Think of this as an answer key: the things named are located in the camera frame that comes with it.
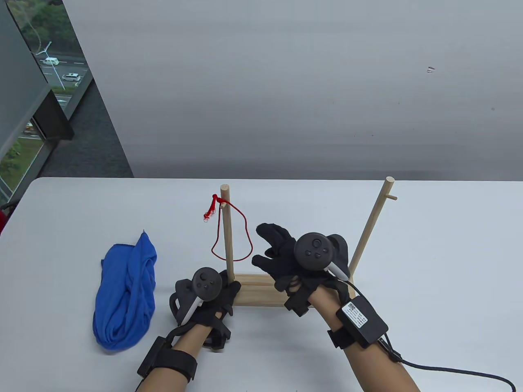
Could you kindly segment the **person's left hand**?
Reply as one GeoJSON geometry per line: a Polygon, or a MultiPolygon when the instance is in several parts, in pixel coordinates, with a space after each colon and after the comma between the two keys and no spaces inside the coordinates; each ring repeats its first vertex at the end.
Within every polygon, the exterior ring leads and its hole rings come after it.
{"type": "Polygon", "coordinates": [[[170,296],[170,308],[177,328],[171,338],[183,336],[195,325],[211,328],[203,346],[214,351],[224,348],[231,332],[224,324],[226,315],[233,315],[233,303],[241,289],[238,281],[228,282],[227,272],[210,267],[198,269],[192,279],[175,283],[170,296]]]}

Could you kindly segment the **person's right hand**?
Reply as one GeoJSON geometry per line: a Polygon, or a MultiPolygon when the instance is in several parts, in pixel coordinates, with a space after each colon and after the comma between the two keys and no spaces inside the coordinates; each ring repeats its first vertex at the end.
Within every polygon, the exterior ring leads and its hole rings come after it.
{"type": "Polygon", "coordinates": [[[349,299],[347,284],[334,275],[329,265],[348,278],[348,269],[342,264],[346,259],[338,254],[339,247],[319,233],[308,233],[298,241],[288,230],[274,224],[262,223],[256,233],[269,243],[264,255],[252,257],[252,265],[259,267],[274,280],[278,292],[285,292],[288,299],[284,303],[287,310],[299,317],[308,312],[310,296],[322,285],[334,290],[340,302],[346,304],[349,299]]]}

